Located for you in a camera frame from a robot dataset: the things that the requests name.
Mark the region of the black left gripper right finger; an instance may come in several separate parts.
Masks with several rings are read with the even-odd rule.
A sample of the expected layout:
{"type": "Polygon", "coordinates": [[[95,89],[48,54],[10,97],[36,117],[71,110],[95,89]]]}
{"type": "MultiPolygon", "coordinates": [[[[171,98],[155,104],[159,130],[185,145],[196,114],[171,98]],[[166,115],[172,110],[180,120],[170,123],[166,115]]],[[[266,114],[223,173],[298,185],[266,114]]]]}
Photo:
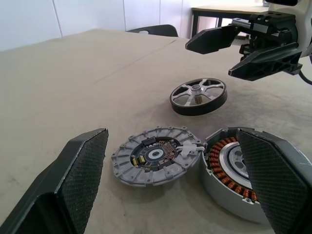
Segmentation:
{"type": "Polygon", "coordinates": [[[312,162],[288,141],[239,129],[252,188],[275,234],[312,234],[312,162]]]}

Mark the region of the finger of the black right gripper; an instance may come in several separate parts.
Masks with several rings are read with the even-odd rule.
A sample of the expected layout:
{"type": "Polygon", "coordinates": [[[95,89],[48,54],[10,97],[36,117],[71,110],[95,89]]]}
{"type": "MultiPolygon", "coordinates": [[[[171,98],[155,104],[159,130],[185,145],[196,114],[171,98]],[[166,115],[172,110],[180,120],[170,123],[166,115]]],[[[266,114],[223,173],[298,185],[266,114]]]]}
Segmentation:
{"type": "Polygon", "coordinates": [[[257,50],[228,71],[229,76],[255,81],[279,72],[296,75],[302,68],[299,63],[302,51],[296,42],[280,47],[257,50]]]}
{"type": "Polygon", "coordinates": [[[199,54],[209,54],[231,46],[240,28],[227,25],[218,28],[205,29],[193,36],[185,49],[199,54]]]}

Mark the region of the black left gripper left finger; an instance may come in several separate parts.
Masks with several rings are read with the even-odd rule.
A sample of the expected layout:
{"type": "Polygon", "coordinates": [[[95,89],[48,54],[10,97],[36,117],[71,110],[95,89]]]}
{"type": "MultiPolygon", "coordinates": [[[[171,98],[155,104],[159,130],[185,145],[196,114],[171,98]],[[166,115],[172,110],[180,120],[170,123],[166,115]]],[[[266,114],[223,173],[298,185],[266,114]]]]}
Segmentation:
{"type": "Polygon", "coordinates": [[[68,141],[26,190],[0,234],[84,234],[108,137],[108,129],[100,128],[68,141]]]}

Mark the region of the grey stator housing with copper coils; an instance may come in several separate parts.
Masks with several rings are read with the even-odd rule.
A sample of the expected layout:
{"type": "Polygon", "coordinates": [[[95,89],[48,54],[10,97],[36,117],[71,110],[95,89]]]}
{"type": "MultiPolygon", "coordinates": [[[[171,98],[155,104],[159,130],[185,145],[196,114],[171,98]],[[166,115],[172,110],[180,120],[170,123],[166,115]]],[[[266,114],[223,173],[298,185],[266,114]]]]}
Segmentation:
{"type": "Polygon", "coordinates": [[[238,142],[240,129],[219,129],[205,139],[205,151],[199,167],[200,180],[220,207],[242,219],[268,226],[244,163],[238,142]]]}

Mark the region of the small grey round object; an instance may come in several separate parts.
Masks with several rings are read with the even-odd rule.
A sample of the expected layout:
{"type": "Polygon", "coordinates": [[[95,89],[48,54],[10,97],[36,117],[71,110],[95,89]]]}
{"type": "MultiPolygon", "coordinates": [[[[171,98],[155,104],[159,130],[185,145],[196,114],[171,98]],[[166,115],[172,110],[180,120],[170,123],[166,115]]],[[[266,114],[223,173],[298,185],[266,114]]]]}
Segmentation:
{"type": "Polygon", "coordinates": [[[156,127],[132,135],[112,155],[113,173],[134,187],[158,186],[182,177],[205,151],[187,127],[156,127]]]}

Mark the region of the black rotor with silver spokes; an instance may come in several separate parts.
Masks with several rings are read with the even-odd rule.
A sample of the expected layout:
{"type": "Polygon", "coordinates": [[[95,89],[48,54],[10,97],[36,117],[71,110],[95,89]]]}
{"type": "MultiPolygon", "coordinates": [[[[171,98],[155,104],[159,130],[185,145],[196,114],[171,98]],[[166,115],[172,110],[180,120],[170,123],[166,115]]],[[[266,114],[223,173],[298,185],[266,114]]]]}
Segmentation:
{"type": "Polygon", "coordinates": [[[226,84],[215,78],[199,78],[175,88],[170,95],[172,109],[183,116],[199,116],[220,108],[227,100],[226,84]]]}

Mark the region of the black-framed side table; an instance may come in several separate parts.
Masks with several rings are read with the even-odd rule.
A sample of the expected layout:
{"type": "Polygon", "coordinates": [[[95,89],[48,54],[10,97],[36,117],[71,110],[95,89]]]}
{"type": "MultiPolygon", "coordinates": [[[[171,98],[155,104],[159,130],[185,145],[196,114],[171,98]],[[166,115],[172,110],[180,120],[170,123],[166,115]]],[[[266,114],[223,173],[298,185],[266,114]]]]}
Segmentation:
{"type": "Polygon", "coordinates": [[[192,30],[191,37],[198,33],[199,18],[216,18],[217,27],[222,26],[223,19],[248,19],[250,15],[265,12],[269,8],[264,6],[199,6],[192,8],[192,30]]]}

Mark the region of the black folding chair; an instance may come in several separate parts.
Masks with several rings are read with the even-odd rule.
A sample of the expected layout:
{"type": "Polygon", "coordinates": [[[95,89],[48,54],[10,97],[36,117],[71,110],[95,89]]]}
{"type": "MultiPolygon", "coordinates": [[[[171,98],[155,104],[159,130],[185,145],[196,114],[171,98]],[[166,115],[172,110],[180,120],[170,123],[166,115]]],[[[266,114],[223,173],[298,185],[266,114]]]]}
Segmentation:
{"type": "Polygon", "coordinates": [[[149,35],[165,36],[165,37],[178,37],[178,32],[177,32],[176,28],[170,24],[141,27],[141,28],[129,30],[127,32],[140,33],[143,31],[146,31],[147,34],[149,34],[149,35]]]}

